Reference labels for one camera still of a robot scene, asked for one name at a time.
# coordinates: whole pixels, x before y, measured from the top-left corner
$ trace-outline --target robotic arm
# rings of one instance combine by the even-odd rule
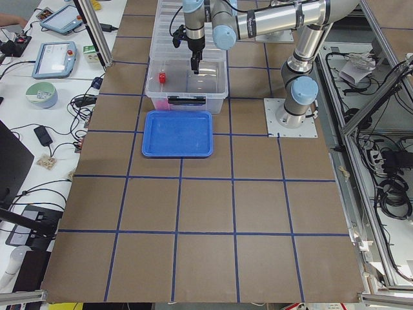
[[[185,27],[180,28],[181,38],[188,41],[191,67],[197,74],[205,47],[205,22],[212,23],[214,43],[221,50],[229,50],[240,39],[304,26],[294,53],[281,70],[287,98],[283,109],[277,112],[280,124],[297,128],[318,93],[316,82],[308,74],[320,46],[332,23],[351,13],[358,3],[359,0],[272,0],[268,7],[237,15],[233,9],[236,0],[183,0]]]

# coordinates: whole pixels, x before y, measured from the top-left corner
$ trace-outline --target white table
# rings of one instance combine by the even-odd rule
[[[123,10],[125,9],[126,0],[102,1],[100,3],[102,5],[102,10],[96,11],[99,21],[101,23],[107,23],[119,27]],[[67,3],[63,0],[43,0],[40,3],[39,8],[48,6],[52,10],[56,11],[66,4],[73,3]],[[37,12],[35,12],[29,20],[29,24],[32,21],[37,20],[35,18]],[[0,105],[0,119],[8,128],[20,127],[29,123],[38,123],[40,125],[52,127],[58,132],[67,133],[69,131],[70,124],[73,121],[73,116],[71,116],[66,110],[67,104],[74,96],[83,94],[90,86],[91,80],[96,76],[100,76],[104,72],[103,68],[100,63],[87,63],[82,55],[83,46],[92,44],[86,30],[76,34],[73,33],[68,36],[62,36],[52,31],[42,32],[39,23],[34,23],[33,29],[31,29],[28,34],[33,38],[25,50],[23,57],[15,59],[6,58],[5,63],[8,63],[10,60],[12,61],[11,63],[35,60],[37,53],[39,52],[40,44],[44,42],[74,41],[79,52],[76,64],[70,77],[66,79],[45,80],[55,86],[59,96],[56,105],[50,109],[35,107],[25,98],[27,88],[38,82],[38,80],[31,77],[33,64],[18,65],[8,71],[4,78],[0,80],[0,96],[5,98],[3,103]],[[116,32],[105,33],[105,38],[108,42],[109,48],[112,49],[116,38]],[[0,73],[2,73],[6,67],[8,66],[0,66]],[[98,91],[92,89],[89,93],[97,94]],[[15,131],[20,133],[22,143],[35,156],[34,161],[36,162],[37,159],[43,154],[49,154],[49,150],[48,148],[40,145],[33,132],[34,128],[35,126],[30,126]],[[81,123],[76,129],[82,128],[83,123]],[[51,144],[52,149],[60,143],[74,141],[74,138],[71,137],[71,135],[62,136],[51,130],[48,130],[48,132],[54,141],[53,144]],[[77,166],[79,155],[75,154],[73,146],[64,145],[59,148],[54,158],[57,159],[57,163],[52,170],[47,170],[40,167],[34,162],[23,186],[21,187],[21,191],[48,181],[68,178],[68,175]],[[54,189],[67,197],[70,186],[71,183],[69,182],[60,182],[46,185],[44,187]],[[51,202],[59,204],[63,207],[65,206],[62,197],[52,192],[36,192],[19,200],[19,203],[30,202]],[[59,210],[58,207],[48,205],[39,206]],[[24,207],[24,205],[15,206],[14,212],[21,214]],[[8,231],[12,230],[13,227],[14,224],[6,222],[0,223],[0,228]],[[14,249],[12,246],[5,245],[5,240],[8,235],[8,232],[5,233],[0,231],[0,277],[3,275],[3,272],[8,264],[10,253]],[[6,289],[1,291],[1,293],[11,292],[14,282],[15,278],[10,282]]]

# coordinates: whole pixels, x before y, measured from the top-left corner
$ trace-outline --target black monitor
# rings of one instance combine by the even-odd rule
[[[33,164],[33,154],[0,121],[0,207],[9,209]]]

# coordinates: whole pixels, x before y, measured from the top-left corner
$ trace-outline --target white bottle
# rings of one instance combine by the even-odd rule
[[[4,289],[10,283],[15,274],[19,271],[26,252],[31,251],[27,245],[16,247],[10,254],[10,261],[7,265],[4,275],[0,279],[0,290]]]

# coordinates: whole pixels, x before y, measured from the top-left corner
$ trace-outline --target small round container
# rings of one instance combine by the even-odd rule
[[[48,109],[56,104],[57,91],[53,84],[40,82],[28,88],[26,98],[35,106]]]

